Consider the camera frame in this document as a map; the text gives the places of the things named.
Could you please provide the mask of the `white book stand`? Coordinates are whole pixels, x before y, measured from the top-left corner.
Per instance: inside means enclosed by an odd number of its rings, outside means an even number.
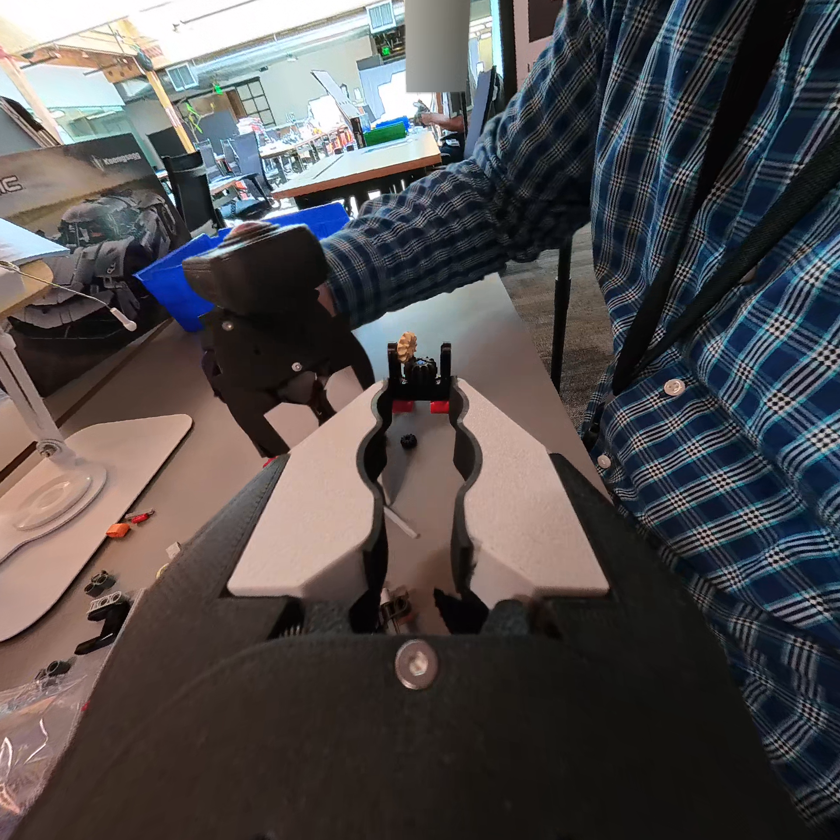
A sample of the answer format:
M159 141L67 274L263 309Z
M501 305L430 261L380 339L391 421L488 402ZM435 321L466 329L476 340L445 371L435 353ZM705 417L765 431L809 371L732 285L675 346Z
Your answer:
M26 434L38 456L15 482L2 479L2 642L57 604L193 427L188 415L176 414L60 432L8 322L50 283L43 260L2 262L2 468Z

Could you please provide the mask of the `person's plaid shirt torso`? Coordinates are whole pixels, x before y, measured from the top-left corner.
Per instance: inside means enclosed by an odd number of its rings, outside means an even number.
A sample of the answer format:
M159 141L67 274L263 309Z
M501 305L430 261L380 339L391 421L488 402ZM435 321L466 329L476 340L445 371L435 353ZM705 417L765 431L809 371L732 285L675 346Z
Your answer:
M471 277L590 212L614 353L655 282L652 350L818 152L838 141L838 2L804 2L699 205L750 19L770 2L565 2L475 164L496 195ZM617 361L586 416L616 503L658 544L728 651L794 806L838 838L838 184L686 335Z

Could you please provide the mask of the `black lego frame assembly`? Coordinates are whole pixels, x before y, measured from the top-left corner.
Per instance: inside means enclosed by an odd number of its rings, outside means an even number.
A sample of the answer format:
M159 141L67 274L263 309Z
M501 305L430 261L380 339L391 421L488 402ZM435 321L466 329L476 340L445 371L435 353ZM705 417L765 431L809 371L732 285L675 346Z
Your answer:
M396 342L387 344L388 377L385 396L392 415L407 414L416 403L430 403L431 413L447 413L452 383L452 346L440 346L439 362L413 356L403 360Z

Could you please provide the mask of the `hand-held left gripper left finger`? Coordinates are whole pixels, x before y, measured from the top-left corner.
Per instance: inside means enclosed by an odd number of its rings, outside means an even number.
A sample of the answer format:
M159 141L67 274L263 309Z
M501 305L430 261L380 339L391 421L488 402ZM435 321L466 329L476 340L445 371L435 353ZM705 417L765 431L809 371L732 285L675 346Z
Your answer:
M280 459L229 594L337 604L356 633L376 632L388 554L376 481L391 422L387 389L376 381Z

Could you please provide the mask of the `white instruction booklet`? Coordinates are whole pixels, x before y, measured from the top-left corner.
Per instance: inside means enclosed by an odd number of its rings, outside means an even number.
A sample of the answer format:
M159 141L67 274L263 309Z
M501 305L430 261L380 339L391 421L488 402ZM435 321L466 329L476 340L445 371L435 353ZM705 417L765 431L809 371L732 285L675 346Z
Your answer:
M24 266L41 259L69 255L69 249L51 239L1 219L1 265Z

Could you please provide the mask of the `person's right forearm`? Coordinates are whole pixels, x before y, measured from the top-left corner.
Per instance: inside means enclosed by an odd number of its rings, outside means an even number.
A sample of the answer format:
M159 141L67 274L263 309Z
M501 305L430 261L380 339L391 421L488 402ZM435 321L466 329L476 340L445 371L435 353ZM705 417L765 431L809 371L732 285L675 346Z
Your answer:
M580 226L592 168L564 157L501 155L461 163L366 207L324 245L338 315L359 327L412 303L529 263Z

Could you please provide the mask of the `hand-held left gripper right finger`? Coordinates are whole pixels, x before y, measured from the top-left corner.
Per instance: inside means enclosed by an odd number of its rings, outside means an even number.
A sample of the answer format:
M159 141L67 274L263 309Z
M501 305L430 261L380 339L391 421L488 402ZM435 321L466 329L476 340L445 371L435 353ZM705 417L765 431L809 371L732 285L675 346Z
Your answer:
M450 561L456 595L435 591L451 634L477 634L493 607L600 598L610 585L549 450L462 377L448 418L455 498Z

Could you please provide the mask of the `grey black lego subassembly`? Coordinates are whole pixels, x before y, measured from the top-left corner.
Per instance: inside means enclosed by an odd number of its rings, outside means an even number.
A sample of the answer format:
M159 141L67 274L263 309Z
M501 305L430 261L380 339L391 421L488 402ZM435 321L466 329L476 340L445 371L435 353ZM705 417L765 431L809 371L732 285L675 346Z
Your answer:
M100 633L79 643L74 655L89 655L113 644L130 614L131 607L130 598L122 591L114 591L92 599L87 610L87 620L100 623Z

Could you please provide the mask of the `black mesh office chair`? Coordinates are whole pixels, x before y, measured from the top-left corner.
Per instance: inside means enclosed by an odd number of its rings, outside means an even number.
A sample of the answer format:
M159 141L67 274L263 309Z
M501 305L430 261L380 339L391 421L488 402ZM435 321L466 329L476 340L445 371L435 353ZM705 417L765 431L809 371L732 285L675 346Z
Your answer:
M198 151L163 156L175 207L191 235L215 235L220 216L214 205L203 157Z

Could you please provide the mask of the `dark printed lego box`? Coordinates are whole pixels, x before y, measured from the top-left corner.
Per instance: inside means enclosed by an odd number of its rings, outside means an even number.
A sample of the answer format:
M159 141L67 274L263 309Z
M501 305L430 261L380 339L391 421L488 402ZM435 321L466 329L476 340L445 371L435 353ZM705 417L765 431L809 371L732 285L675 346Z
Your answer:
M138 275L190 237L131 134L5 154L1 176L2 219L65 249L39 258L51 282L9 318L50 396L169 318Z

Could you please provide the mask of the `blue plastic bin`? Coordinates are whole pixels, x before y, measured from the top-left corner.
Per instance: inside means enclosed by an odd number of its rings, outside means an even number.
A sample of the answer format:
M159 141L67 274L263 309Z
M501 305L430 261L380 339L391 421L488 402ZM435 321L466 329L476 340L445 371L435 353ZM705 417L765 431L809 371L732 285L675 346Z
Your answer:
M317 239L327 238L340 231L350 221L350 215L341 203L327 203L264 218L263 222L279 228L305 226ZM169 315L188 333L202 331L201 317L213 304L201 298L188 284L182 263L222 244L232 228L220 229L215 235L202 232L185 245L174 249L163 258L139 270L135 277L157 300Z

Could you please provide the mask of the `loose clear plastic bag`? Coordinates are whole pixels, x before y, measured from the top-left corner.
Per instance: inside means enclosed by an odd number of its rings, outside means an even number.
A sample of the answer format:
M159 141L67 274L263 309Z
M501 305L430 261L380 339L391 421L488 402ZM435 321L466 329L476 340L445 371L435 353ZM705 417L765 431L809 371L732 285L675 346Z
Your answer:
M1 692L1 838L44 790L89 696L89 678L36 679Z

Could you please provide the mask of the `wooden edged office table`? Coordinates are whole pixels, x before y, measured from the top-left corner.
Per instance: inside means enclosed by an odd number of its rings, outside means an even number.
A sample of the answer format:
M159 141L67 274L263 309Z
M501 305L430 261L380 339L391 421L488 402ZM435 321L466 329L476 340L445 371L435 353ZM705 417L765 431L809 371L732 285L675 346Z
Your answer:
M363 203L372 192L398 192L438 167L441 154L434 135L420 130L388 143L335 154L320 160L273 191L299 208L348 201Z

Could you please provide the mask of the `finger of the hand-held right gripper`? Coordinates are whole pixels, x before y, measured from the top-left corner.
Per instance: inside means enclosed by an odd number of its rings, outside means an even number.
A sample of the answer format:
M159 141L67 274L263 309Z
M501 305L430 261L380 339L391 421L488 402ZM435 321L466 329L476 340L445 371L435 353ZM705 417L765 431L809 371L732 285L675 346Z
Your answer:
M382 470L382 493L388 508L394 508L412 458L412 451L389 451L386 454Z

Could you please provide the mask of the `person's right hand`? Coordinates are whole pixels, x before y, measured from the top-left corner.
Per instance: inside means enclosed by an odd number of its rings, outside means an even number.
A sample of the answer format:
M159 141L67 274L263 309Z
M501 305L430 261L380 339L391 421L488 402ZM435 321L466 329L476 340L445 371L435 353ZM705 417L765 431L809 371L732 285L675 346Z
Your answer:
M237 224L231 228L231 233L228 234L227 239L238 241L247 238L249 235L257 235L262 233L280 233L284 228L273 225L268 220L248 221ZM337 313L336 304L333 299L333 294L327 285L327 281L323 279L317 286L318 303L325 309L331 317L335 317Z

